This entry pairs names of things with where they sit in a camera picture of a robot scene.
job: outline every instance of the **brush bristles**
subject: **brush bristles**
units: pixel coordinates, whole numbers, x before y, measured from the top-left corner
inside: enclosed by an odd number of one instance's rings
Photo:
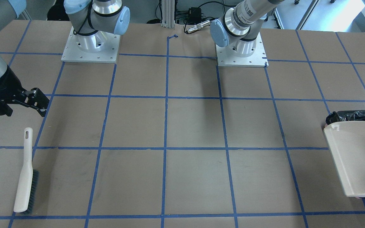
[[[37,170],[33,170],[32,186],[30,187],[28,209],[24,212],[21,212],[21,214],[23,215],[30,215],[32,213],[33,205],[35,204],[36,186],[38,179],[39,179],[39,172]]]

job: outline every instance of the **wire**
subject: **wire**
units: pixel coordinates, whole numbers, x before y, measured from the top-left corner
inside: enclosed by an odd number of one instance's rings
[[[157,16],[157,8],[160,6],[160,2],[158,2],[158,5],[156,6],[156,10],[155,10],[155,15],[156,15],[156,18],[160,20],[160,18]]]
[[[199,9],[201,6],[203,6],[203,5],[206,5],[206,4],[208,4],[208,3],[218,3],[218,4],[221,4],[221,5],[223,5],[223,6],[226,6],[226,7],[235,7],[236,5],[227,5],[227,4],[223,4],[223,3],[221,3],[221,2],[217,2],[217,1],[210,1],[210,2],[206,2],[206,3],[203,3],[203,4],[200,4],[200,6],[198,6],[194,11],[192,11],[192,13],[191,13],[191,15],[197,10],[197,9]],[[185,30],[186,28],[187,28],[187,24],[188,24],[188,21],[189,21],[189,18],[190,18],[190,16],[191,15],[189,15],[188,17],[187,17],[187,22],[186,23],[184,23],[184,33],[187,33],[187,31]]]
[[[90,5],[88,6],[88,12],[90,12],[90,10],[91,10],[91,8],[90,8],[90,7],[92,6],[92,4],[93,4],[93,0],[91,0]],[[90,17],[90,16],[91,16],[91,14],[90,14],[90,13],[87,13],[87,16],[85,17],[84,22],[81,24],[81,26],[80,26],[80,28],[78,29],[78,31],[76,32],[76,31],[75,31],[75,29],[73,30],[73,34],[74,34],[74,35],[77,35],[77,34],[79,34],[79,33],[80,33],[80,31],[81,31],[82,27],[84,27],[85,22],[87,22],[88,17]]]

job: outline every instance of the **white dustpan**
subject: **white dustpan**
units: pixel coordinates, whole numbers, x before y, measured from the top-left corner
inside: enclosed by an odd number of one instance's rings
[[[323,133],[345,195],[365,197],[365,121],[332,123]]]

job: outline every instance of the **aluminum mounting plate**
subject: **aluminum mounting plate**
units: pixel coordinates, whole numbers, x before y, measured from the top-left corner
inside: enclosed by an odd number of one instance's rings
[[[268,66],[266,51],[260,33],[256,38],[257,46],[253,55],[238,57],[227,51],[227,47],[216,46],[218,66],[220,67],[265,67]]]
[[[99,52],[84,52],[81,50],[73,35],[73,28],[71,27],[68,35],[67,43],[61,56],[63,62],[101,62],[101,63],[116,63],[119,50],[120,35],[114,35],[105,32],[108,41]]]

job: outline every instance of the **brush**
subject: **brush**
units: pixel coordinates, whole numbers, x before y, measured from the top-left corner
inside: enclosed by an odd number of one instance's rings
[[[14,212],[24,215],[32,213],[35,203],[35,192],[39,172],[32,167],[32,136],[33,129],[25,128],[23,143],[23,166],[19,176],[18,189],[16,190]]]

